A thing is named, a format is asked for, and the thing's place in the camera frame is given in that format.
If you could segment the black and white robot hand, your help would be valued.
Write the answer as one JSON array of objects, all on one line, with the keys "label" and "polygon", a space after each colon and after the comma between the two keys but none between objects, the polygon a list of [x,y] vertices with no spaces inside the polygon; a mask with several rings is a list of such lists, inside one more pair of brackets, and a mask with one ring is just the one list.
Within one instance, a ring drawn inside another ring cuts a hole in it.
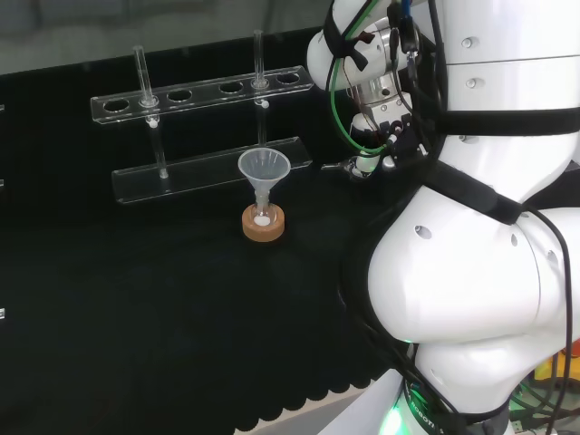
[{"label": "black and white robot hand", "polygon": [[353,117],[349,134],[368,150],[380,145],[384,150],[358,150],[346,163],[346,171],[354,179],[367,179],[375,173],[394,178],[421,163],[428,152],[413,127],[413,118],[400,99],[363,105],[362,113]]}]

